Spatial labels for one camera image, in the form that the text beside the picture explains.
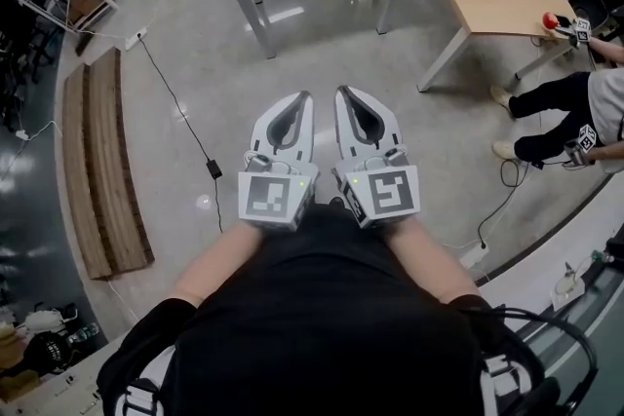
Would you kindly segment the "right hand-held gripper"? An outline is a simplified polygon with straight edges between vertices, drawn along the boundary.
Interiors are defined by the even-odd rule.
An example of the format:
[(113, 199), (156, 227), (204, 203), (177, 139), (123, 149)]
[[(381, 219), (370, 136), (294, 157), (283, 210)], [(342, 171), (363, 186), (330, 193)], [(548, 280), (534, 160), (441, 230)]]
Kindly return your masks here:
[[(396, 147), (403, 139), (394, 113), (372, 95), (340, 86), (334, 96), (334, 115), (345, 160), (332, 173), (358, 225), (395, 223), (419, 213), (418, 169), (410, 163), (407, 149)], [(388, 151), (357, 157), (367, 150)]]

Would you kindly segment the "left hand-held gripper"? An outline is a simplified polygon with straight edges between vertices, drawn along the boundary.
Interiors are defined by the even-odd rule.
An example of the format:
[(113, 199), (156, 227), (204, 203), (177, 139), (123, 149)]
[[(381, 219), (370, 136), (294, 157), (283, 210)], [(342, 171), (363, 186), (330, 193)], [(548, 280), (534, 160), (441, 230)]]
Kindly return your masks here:
[[(314, 202), (319, 169), (314, 147), (314, 101), (309, 92), (287, 95), (253, 126), (246, 167), (238, 174), (239, 218), (252, 226), (295, 231)], [(266, 155), (294, 155), (288, 163)]]

